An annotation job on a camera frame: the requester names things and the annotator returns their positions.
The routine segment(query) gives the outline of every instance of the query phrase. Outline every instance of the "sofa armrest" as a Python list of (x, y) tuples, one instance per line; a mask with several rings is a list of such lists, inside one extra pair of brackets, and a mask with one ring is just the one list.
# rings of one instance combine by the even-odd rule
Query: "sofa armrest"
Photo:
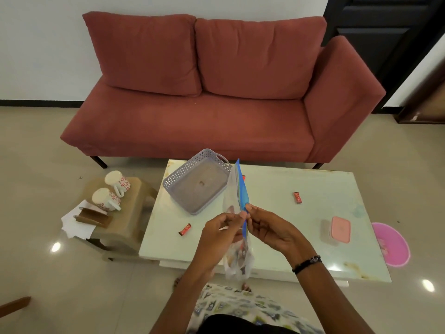
[(315, 140), (306, 162), (330, 162), (384, 95), (348, 40), (332, 38), (318, 56), (303, 99)]

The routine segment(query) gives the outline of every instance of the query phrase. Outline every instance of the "black bracelet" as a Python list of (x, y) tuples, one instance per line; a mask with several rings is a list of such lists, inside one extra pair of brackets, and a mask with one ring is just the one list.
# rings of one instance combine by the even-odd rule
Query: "black bracelet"
[(301, 264), (295, 266), (295, 268), (292, 269), (292, 272), (295, 273), (295, 275), (297, 275), (298, 273), (303, 271), (306, 267), (315, 264), (316, 262), (321, 262), (320, 256), (315, 256), (306, 261), (303, 261)]

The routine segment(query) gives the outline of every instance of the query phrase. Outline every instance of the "white table top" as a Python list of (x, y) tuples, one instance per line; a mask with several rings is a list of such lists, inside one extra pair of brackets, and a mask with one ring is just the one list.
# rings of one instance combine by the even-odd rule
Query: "white table top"
[[(185, 161), (169, 160), (164, 178)], [(353, 173), (241, 165), (250, 202), (294, 224), (312, 243), (334, 278), (391, 282)], [(298, 191), (302, 204), (296, 204)], [(161, 186), (139, 255), (154, 260), (190, 262), (204, 224), (223, 212), (223, 196), (200, 214), (183, 210)], [(334, 216), (351, 222), (348, 244), (329, 235)], [(178, 234), (188, 223), (185, 236)], [(284, 256), (251, 236), (254, 269), (289, 271)]]

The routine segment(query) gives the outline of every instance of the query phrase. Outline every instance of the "red candy wrapper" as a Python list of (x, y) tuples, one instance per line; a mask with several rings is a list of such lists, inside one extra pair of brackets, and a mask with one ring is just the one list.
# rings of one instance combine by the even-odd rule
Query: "red candy wrapper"
[(181, 232), (178, 232), (178, 233), (179, 233), (181, 236), (183, 236), (184, 234), (187, 233), (188, 230), (190, 230), (191, 227), (192, 227), (192, 225), (187, 224), (187, 226), (184, 227), (184, 228), (182, 229), (182, 231), (181, 231)]
[(303, 201), (301, 200), (301, 198), (300, 198), (300, 193), (298, 193), (298, 192), (294, 192), (294, 197), (295, 197), (295, 202), (297, 203), (297, 204), (301, 204)]

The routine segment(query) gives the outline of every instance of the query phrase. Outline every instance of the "black door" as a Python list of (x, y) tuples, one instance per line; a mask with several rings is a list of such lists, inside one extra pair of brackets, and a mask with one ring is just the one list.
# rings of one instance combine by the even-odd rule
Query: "black door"
[(442, 29), (444, 6), (444, 0), (329, 0), (323, 45), (344, 35), (385, 87), (388, 99)]

